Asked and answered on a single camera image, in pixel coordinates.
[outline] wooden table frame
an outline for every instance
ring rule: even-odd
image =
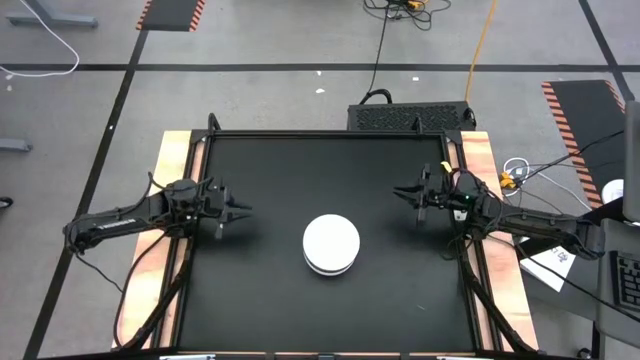
[[[467,169],[482,179],[489,189],[496,194],[501,193],[489,142],[489,135],[486,132],[461,132],[460,135],[461,139],[457,139],[457,141],[461,140],[461,144],[456,146],[453,141],[449,143],[448,151],[452,166],[457,167],[458,158],[463,159],[467,165]],[[166,185],[183,177],[190,177],[195,181],[200,179],[205,155],[205,142],[196,142],[193,145],[193,157],[192,159],[188,159],[190,148],[192,148],[191,141],[191,131],[166,131],[164,133],[154,172],[154,178],[160,185]],[[457,149],[463,149],[463,155],[459,156]],[[159,189],[154,186],[150,190],[150,194],[158,191]],[[161,234],[160,231],[148,231],[140,234],[133,261]],[[495,232],[492,236],[511,241],[511,236],[505,233]],[[157,304],[163,289],[163,279],[167,272],[167,264],[170,264],[169,260],[171,256],[175,257],[174,265],[170,267],[170,269],[173,270],[173,276],[175,276],[180,268],[187,241],[186,239],[177,239],[175,241],[172,245],[171,239],[163,239],[147,254],[145,259],[140,261],[131,276],[129,290],[125,294],[124,304],[117,325],[119,339],[122,343],[128,341],[135,334]],[[483,269],[480,269],[478,262],[475,261],[478,254],[484,256],[484,263],[486,264],[484,274],[488,275],[487,278],[496,306],[509,321],[509,324],[520,334],[522,339],[531,347],[538,348],[515,251],[513,248],[496,241],[484,241],[478,250],[476,247],[471,246],[469,248],[471,265],[474,272],[482,278]],[[168,347],[172,343],[173,330],[177,318],[177,298],[178,296],[172,301],[163,319],[161,330],[157,332],[159,339],[156,341],[156,345],[160,347]],[[477,298],[475,305],[481,346],[486,350],[497,350],[496,344],[494,344],[492,340],[496,338],[492,337],[492,331],[496,333],[496,330],[495,328],[492,329],[487,312]],[[150,341],[147,341],[145,347],[149,347],[150,345]],[[501,341],[497,345],[502,346],[504,350],[510,350],[509,345],[505,341]],[[278,354],[292,355],[291,353],[277,353],[277,355]],[[342,355],[362,356],[365,354]],[[372,353],[366,355],[389,356],[396,354]],[[421,356],[434,354],[415,353],[411,355]]]

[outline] yellow cable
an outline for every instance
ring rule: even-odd
[[[480,55],[480,49],[482,49],[482,44],[484,44],[484,38],[487,35],[487,30],[489,30],[489,25],[491,24],[491,20],[493,19],[493,13],[496,11],[496,5],[498,4],[498,0],[493,0],[491,3],[491,10],[489,10],[489,16],[487,16],[487,21],[484,23],[484,28],[482,29],[482,35],[480,36],[480,41],[478,42],[478,46],[476,47],[476,53],[473,54],[473,61],[471,62],[471,68],[469,69],[469,77],[467,77],[467,89],[464,92],[464,100],[468,103],[469,98],[471,97],[471,83],[473,83],[473,69],[476,67],[476,61],[478,60],[478,56]]]

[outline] table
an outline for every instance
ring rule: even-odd
[[[189,176],[196,181],[199,179],[205,147],[204,142],[198,142],[195,145],[192,158],[187,159],[191,137],[191,131],[167,131],[164,133],[154,172],[158,183],[165,185],[184,176]],[[463,149],[468,169],[483,179],[492,191],[498,193],[500,187],[488,134],[485,132],[462,132],[461,142],[460,148]],[[457,159],[457,150],[453,143],[449,143],[448,150],[450,157]],[[454,167],[457,166],[457,161],[452,160],[452,165]],[[157,188],[152,188],[150,193],[157,191]],[[140,234],[134,253],[134,260],[160,235],[161,232],[159,231]],[[492,235],[511,241],[510,236],[504,233],[494,233]],[[165,266],[168,263],[167,259],[170,255],[175,256],[175,275],[182,262],[186,243],[186,239],[180,239],[177,246],[174,247],[177,251],[170,251],[172,248],[170,239],[164,239],[138,265],[131,277],[129,290],[125,294],[124,306],[118,319],[118,331],[121,341],[127,341],[133,336],[156,305],[162,288]],[[530,346],[537,348],[537,340],[516,253],[511,247],[494,241],[485,241],[483,250],[494,302],[523,340]],[[479,273],[478,265],[473,261],[476,257],[475,250],[471,247],[469,251],[474,271]],[[165,314],[159,331],[159,340],[154,345],[169,346],[171,344],[173,327],[177,318],[176,307],[177,304],[174,299]],[[476,311],[480,324],[479,332],[482,347],[484,349],[494,349],[490,323],[486,311],[478,299],[476,299]],[[148,341],[145,346],[151,345],[150,341]],[[509,349],[508,344],[504,341],[500,345],[507,350]]]

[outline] hazard stripe mat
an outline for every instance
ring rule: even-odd
[[[624,105],[606,80],[544,82],[542,91],[569,153],[624,129]],[[624,178],[623,160],[622,136],[571,156],[592,208],[602,206],[609,181]]]
[[[136,29],[150,31],[196,31],[205,0],[148,0]]]

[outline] floor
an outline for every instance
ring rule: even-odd
[[[144,0],[48,3],[94,15],[100,26],[57,30],[81,56],[74,74],[0,78],[0,134],[34,144],[28,154],[0,153],[2,194],[16,202],[0,214],[0,349],[6,359],[24,354],[60,256],[62,225],[79,204],[100,211],[131,203],[144,191],[163,131],[203,128],[211,111],[225,129],[344,129],[347,106],[371,81],[382,27],[359,0],[217,0],[206,5],[195,33],[153,32],[144,39],[135,30]],[[426,33],[409,22],[390,22],[380,57],[386,67],[376,87],[399,102],[462,99],[464,65],[489,7],[488,0],[457,0],[434,15]],[[586,7],[595,15],[591,24]],[[0,14],[12,10],[21,10],[17,0],[0,0]],[[545,162],[566,154],[541,82],[607,79],[627,97],[640,94],[639,11],[635,0],[499,2],[479,60],[498,66],[478,67],[471,96],[498,167],[513,156]],[[593,28],[604,34],[600,42]],[[128,67],[136,43],[139,65]],[[0,64],[60,70],[72,61],[42,28],[0,21]],[[98,152],[101,141],[107,152]],[[106,158],[94,166],[97,152]],[[553,168],[548,175],[581,194],[571,169]],[[532,180],[528,187],[568,213],[581,212],[548,182]],[[533,198],[523,204],[545,209]],[[105,242],[87,259],[122,283],[134,241]],[[40,356],[108,350],[117,300],[111,285],[72,262]],[[589,346],[587,320],[533,298],[530,306],[542,349],[572,355]],[[607,347],[611,359],[640,355],[615,341]]]

